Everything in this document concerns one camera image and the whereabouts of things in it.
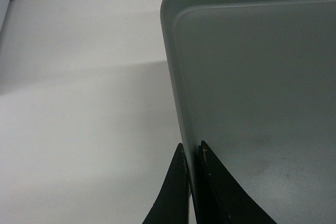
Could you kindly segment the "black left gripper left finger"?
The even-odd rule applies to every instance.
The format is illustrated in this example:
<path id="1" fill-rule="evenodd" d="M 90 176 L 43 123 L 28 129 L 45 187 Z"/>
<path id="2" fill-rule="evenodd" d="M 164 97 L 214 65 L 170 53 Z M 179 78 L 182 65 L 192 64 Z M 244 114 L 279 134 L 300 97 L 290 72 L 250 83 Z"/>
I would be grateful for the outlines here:
<path id="1" fill-rule="evenodd" d="M 190 172 L 183 144 L 179 143 L 160 192 L 143 223 L 189 223 Z"/>

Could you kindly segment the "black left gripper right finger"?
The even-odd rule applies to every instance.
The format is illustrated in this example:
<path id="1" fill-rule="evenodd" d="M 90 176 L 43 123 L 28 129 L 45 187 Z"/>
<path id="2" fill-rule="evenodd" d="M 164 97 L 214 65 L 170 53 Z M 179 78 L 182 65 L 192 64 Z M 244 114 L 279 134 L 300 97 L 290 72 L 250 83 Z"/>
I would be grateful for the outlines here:
<path id="1" fill-rule="evenodd" d="M 198 223 L 275 223 L 205 141 L 198 146 L 194 186 Z"/>

